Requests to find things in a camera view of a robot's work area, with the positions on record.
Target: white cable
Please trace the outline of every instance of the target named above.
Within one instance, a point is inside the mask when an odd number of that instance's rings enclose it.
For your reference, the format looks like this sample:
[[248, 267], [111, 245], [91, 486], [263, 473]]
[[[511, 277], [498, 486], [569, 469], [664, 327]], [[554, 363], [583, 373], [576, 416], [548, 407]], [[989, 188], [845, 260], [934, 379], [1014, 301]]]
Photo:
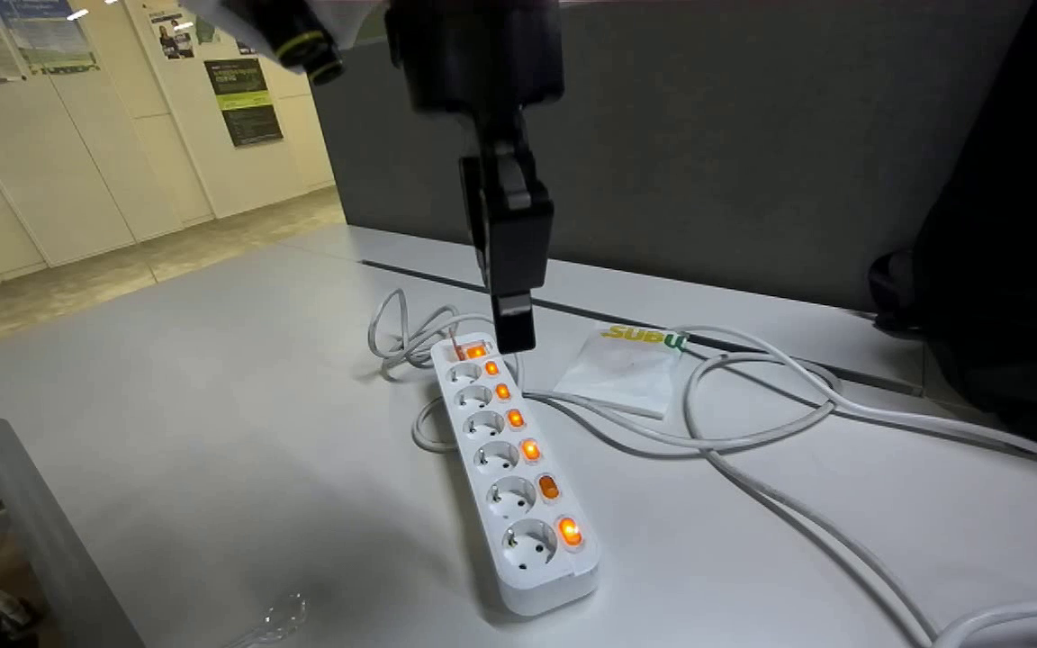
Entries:
[[521, 392], [521, 395], [534, 401], [534, 404], [548, 404], [554, 409], [576, 407], [576, 409], [586, 409], [586, 414], [595, 414], [595, 416], [600, 416], [610, 425], [618, 425], [618, 429], [626, 429], [626, 432], [634, 432], [641, 439], [650, 439], [650, 444], [664, 444], [664, 446], [676, 446], [676, 449], [638, 449], [638, 453], [650, 453], [650, 456], [703, 456], [703, 449], [712, 446], [712, 444], [696, 444], [696, 439], [680, 439], [680, 434], [659, 434], [659, 432], [641, 429], [641, 425], [634, 425], [634, 421], [626, 421], [626, 416], [618, 416], [618, 414], [612, 414], [600, 404], [583, 401], [583, 395], [564, 395], [564, 392]]
[[586, 429], [595, 439], [600, 439], [600, 444], [610, 444], [610, 446], [616, 446], [616, 449], [624, 449], [624, 453], [648, 456], [648, 462], [703, 462], [703, 453], [696, 453], [696, 449], [646, 449], [646, 446], [629, 446], [629, 444], [610, 434], [605, 429], [598, 429], [595, 421], [586, 421], [586, 416], [581, 414], [581, 409], [586, 409], [586, 407], [581, 407], [581, 404], [560, 404], [560, 401], [545, 395], [545, 392], [526, 392], [526, 401], [545, 404], [545, 407], [564, 414], [569, 421], [576, 421], [581, 429]]
[[[766, 355], [757, 355], [757, 351], [724, 351], [719, 361], [707, 361], [696, 368], [696, 380], [707, 379], [708, 372], [724, 368], [724, 372], [733, 372], [733, 363], [766, 363]], [[733, 372], [739, 379], [750, 379], [757, 385], [766, 385], [775, 392], [781, 392], [778, 385], [763, 380], [763, 379], [752, 379], [744, 372]], [[598, 401], [586, 401], [586, 395], [574, 395], [574, 392], [526, 392], [528, 401], [539, 401], [539, 404], [569, 404], [569, 407], [581, 407], [581, 409], [592, 409], [595, 416], [605, 416], [641, 439], [650, 439], [650, 444], [664, 444], [664, 446], [680, 446], [686, 453], [665, 453], [665, 456], [703, 456], [703, 449], [718, 449], [718, 453], [740, 453], [740, 449], [757, 449], [757, 446], [770, 446], [770, 444], [781, 444], [781, 439], [793, 439], [812, 425], [822, 425], [836, 407], [827, 404], [809, 404], [812, 409], [797, 416], [797, 421], [786, 421], [786, 425], [775, 425], [775, 429], [761, 429], [761, 432], [750, 432], [750, 434], [730, 434], [730, 439], [684, 439], [684, 434], [664, 434], [664, 432], [650, 432], [650, 429], [641, 429], [634, 425], [629, 416], [624, 414], [612, 414], [605, 404]]]
[[826, 392], [832, 404], [838, 404], [838, 414], [845, 414], [845, 416], [878, 421], [889, 429], [908, 429], [908, 432], [925, 432], [925, 434], [942, 434], [942, 439], [962, 439], [962, 444], [974, 444], [974, 446], [1009, 446], [1009, 449], [1037, 456], [1037, 444], [1010, 434], [1010, 432], [997, 432], [997, 429], [983, 429], [983, 425], [953, 421], [953, 416], [864, 407], [864, 404], [836, 392], [832, 385], [826, 385], [817, 373], [809, 373], [799, 361], [793, 361], [786, 348], [770, 347], [766, 339], [757, 339], [757, 336], [744, 336], [733, 327], [718, 327], [718, 325], [690, 325], [690, 327], [676, 327], [676, 331], [680, 336], [712, 331], [712, 336], [730, 336], [730, 339], [761, 347], [763, 351], [778, 355], [787, 372], [797, 372], [802, 380], [809, 380], [817, 392]]
[[[392, 348], [385, 348], [377, 341], [377, 331], [380, 331], [380, 321], [390, 314], [390, 307], [398, 307], [398, 327], [392, 331]], [[439, 341], [439, 339], [449, 339], [460, 325], [467, 321], [487, 321], [491, 317], [460, 317], [454, 307], [439, 307], [431, 309], [418, 327], [410, 327], [410, 309], [407, 309], [407, 291], [397, 289], [380, 299], [380, 307], [373, 309], [373, 321], [366, 325], [366, 348], [380, 361], [377, 373], [385, 380], [397, 380], [392, 372], [397, 368], [418, 368], [418, 372], [430, 372], [430, 348]]]
[[410, 421], [410, 439], [418, 449], [430, 449], [430, 453], [458, 453], [458, 446], [445, 439], [445, 444], [430, 444], [421, 439], [421, 425], [439, 409], [444, 401], [431, 401], [425, 409], [418, 409], [418, 416]]
[[518, 379], [518, 351], [508, 355], [508, 368], [511, 368], [511, 373], [515, 373], [515, 385], [521, 385], [521, 379]]
[[974, 615], [965, 615], [940, 635], [937, 648], [962, 648], [973, 635], [997, 626], [997, 624], [1019, 624], [1019, 619], [1037, 619], [1037, 601], [983, 607]]
[[[700, 372], [684, 380], [684, 425], [696, 439], [707, 439], [696, 416], [696, 385], [707, 379], [708, 368], [719, 368], [719, 361], [703, 361]], [[889, 577], [886, 565], [871, 558], [853, 537], [845, 537], [836, 521], [809, 511], [802, 499], [739, 473], [730, 462], [724, 462], [718, 449], [703, 453], [727, 481], [733, 481], [740, 494], [750, 494], [757, 503], [763, 503], [770, 515], [787, 521], [797, 533], [802, 533], [812, 547], [822, 547], [914, 644], [934, 644], [934, 624], [923, 615], [923, 607], [908, 596], [908, 591]], [[874, 573], [866, 579], [860, 565], [853, 565], [845, 554], [838, 554], [832, 545], [845, 547], [864, 569]]]

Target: socket hole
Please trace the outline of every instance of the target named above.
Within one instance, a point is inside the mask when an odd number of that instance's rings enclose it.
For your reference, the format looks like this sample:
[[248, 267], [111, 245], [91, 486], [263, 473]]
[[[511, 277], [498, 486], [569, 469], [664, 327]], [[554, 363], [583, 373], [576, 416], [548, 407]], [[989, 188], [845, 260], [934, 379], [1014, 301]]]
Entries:
[[449, 380], [467, 385], [478, 380], [484, 368], [478, 363], [454, 363]]
[[534, 481], [511, 475], [491, 486], [491, 511], [502, 517], [526, 515], [534, 506]]
[[484, 409], [491, 407], [491, 387], [487, 385], [467, 385], [458, 392], [458, 404], [467, 407], [467, 409]]
[[503, 529], [503, 560], [518, 573], [538, 573], [558, 551], [554, 529], [539, 517], [521, 517]]
[[478, 439], [478, 434], [502, 434], [503, 432], [503, 414], [498, 409], [476, 409], [467, 416], [467, 434]]
[[487, 444], [476, 453], [476, 465], [484, 475], [502, 475], [502, 473], [511, 473], [518, 465], [518, 449], [511, 444]]

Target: white table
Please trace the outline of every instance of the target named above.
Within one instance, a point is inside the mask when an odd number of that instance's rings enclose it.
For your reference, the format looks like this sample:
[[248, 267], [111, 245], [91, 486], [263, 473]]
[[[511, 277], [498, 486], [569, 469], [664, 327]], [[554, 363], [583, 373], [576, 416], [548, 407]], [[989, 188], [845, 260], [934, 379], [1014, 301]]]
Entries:
[[[460, 245], [326, 230], [120, 299], [0, 347], [0, 489], [72, 644], [238, 644], [271, 601], [311, 601], [311, 644], [905, 644], [809, 545], [703, 462], [641, 462], [558, 429], [605, 573], [592, 601], [515, 624], [460, 469], [407, 439], [425, 392], [366, 379], [364, 327], [487, 294]], [[787, 299], [554, 264], [548, 301], [634, 321], [727, 321], [799, 355], [925, 385], [923, 348]], [[526, 385], [551, 385], [598, 321], [539, 309]], [[901, 392], [860, 401], [934, 409]], [[793, 414], [712, 380], [724, 429]], [[1037, 465], [827, 421], [739, 456], [799, 494], [940, 624], [1037, 596]]]

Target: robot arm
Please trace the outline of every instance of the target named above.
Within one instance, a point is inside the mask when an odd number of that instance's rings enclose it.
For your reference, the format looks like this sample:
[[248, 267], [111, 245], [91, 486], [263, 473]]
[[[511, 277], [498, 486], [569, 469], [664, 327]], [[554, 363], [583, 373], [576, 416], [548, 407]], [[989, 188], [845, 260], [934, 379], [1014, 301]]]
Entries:
[[[380, 0], [189, 0], [189, 7], [302, 67], [342, 72], [360, 20]], [[392, 61], [418, 113], [464, 115], [476, 156], [460, 157], [467, 230], [491, 289], [502, 351], [534, 348], [534, 299], [545, 284], [554, 203], [538, 180], [521, 107], [560, 97], [558, 0], [392, 0]]]

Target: white power strip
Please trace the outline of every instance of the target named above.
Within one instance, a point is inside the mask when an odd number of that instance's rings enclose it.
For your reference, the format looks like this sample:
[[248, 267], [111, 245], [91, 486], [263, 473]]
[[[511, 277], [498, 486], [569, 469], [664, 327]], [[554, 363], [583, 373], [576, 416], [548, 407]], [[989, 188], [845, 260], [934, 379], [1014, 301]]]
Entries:
[[439, 341], [431, 361], [503, 606], [539, 615], [595, 594], [598, 537], [494, 339]]

